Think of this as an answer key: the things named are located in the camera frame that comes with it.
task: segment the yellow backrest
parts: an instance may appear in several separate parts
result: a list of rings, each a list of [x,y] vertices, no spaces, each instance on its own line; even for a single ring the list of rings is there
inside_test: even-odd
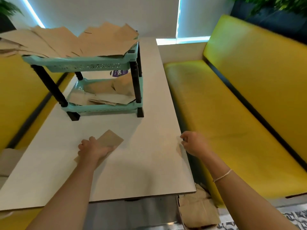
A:
[[[48,73],[54,81],[58,81],[63,74]],[[48,89],[19,55],[0,58],[0,84],[1,150],[44,99]]]
[[[307,162],[307,46],[223,15],[204,56]]]

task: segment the purple sticker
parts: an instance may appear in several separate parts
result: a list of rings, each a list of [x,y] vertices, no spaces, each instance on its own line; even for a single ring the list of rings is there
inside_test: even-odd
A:
[[[120,77],[128,73],[128,70],[114,70],[110,72],[112,77]]]

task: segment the bracelet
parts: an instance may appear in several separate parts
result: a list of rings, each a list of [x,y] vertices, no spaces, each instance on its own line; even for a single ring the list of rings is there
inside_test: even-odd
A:
[[[232,171],[232,170],[229,170],[229,171],[228,171],[226,174],[224,174],[222,177],[213,180],[213,182],[217,182],[218,180],[220,180],[220,179],[222,179],[223,177],[227,176],[228,174],[230,174],[231,171]]]

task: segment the cardboard stack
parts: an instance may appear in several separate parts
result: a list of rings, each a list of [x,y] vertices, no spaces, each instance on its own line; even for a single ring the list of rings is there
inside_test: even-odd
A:
[[[36,55],[49,58],[124,55],[137,43],[138,33],[128,24],[105,22],[88,27],[79,37],[66,27],[13,30],[0,34],[0,57]]]
[[[99,81],[73,90],[68,101],[77,105],[128,104],[135,100],[131,73],[116,79]]]

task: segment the white tabletop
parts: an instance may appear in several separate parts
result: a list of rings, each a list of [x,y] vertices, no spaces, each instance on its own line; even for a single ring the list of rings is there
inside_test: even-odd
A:
[[[46,205],[76,167],[80,141],[108,129],[124,142],[96,169],[90,201],[196,191],[156,40],[140,39],[140,49],[145,117],[96,114],[71,121],[56,104],[0,190],[0,210]]]

